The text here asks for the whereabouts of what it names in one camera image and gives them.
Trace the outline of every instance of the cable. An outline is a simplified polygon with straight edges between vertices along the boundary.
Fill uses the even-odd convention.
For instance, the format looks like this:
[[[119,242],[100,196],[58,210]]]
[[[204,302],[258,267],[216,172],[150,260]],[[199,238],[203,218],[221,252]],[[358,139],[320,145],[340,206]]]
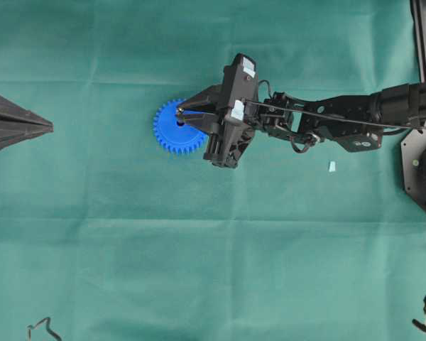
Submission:
[[[398,134],[403,133],[404,131],[407,131],[407,129],[395,129],[395,130],[390,130],[390,131],[384,131],[382,133],[382,135],[384,135],[384,136],[398,135]]]
[[[326,115],[317,114],[317,113],[314,113],[314,112],[309,112],[307,110],[298,109],[298,108],[288,109],[288,108],[283,108],[283,107],[277,107],[277,106],[272,105],[272,104],[255,102],[255,101],[251,101],[249,99],[246,100],[246,103],[255,104],[255,105],[258,105],[260,107],[267,107],[267,108],[273,108],[273,109],[276,109],[276,110],[283,110],[284,112],[300,112],[302,114],[306,114],[306,115],[310,115],[310,116],[314,116],[314,117],[320,117],[322,119],[331,119],[333,121],[355,123],[355,124],[365,124],[367,126],[379,126],[381,128],[424,129],[424,130],[426,130],[426,126],[420,126],[420,127],[398,126],[398,125],[395,125],[395,124],[381,124],[381,123],[373,123],[373,122],[366,122],[366,121],[358,121],[358,120],[355,120],[355,119],[342,119],[340,117],[326,116]],[[267,114],[262,114],[261,116],[264,116],[264,117],[272,117],[272,116],[273,117],[280,117],[280,116],[277,116],[277,115],[267,115]]]
[[[308,151],[308,149],[311,147],[311,145],[309,144],[305,144],[303,149],[299,149],[298,146],[295,144],[295,137],[291,136],[289,138],[290,144],[292,145],[292,149],[294,150],[294,152],[298,153],[298,154],[303,154],[306,153]]]
[[[267,84],[267,88],[268,88],[268,96],[271,98],[272,97],[272,95],[271,95],[271,85],[270,85],[270,82],[269,81],[267,81],[267,80],[261,80],[259,83],[257,83],[258,84],[258,86],[261,86],[263,83],[266,83]]]
[[[39,325],[43,324],[45,322],[45,329],[46,331],[57,341],[62,341],[62,338],[56,333],[54,332],[52,329],[50,329],[50,318],[43,318],[40,322],[36,323],[35,325],[29,325],[27,327],[27,340],[31,341],[31,331],[36,329]]]

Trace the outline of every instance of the green fabric surface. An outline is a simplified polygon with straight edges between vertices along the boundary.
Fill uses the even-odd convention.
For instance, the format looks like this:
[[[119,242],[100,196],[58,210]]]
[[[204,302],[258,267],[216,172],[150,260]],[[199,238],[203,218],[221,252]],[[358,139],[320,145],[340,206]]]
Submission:
[[[417,82],[408,2],[0,0],[0,94],[55,125],[0,153],[0,340],[426,339],[400,136],[227,170],[152,133],[238,52],[306,99]]]

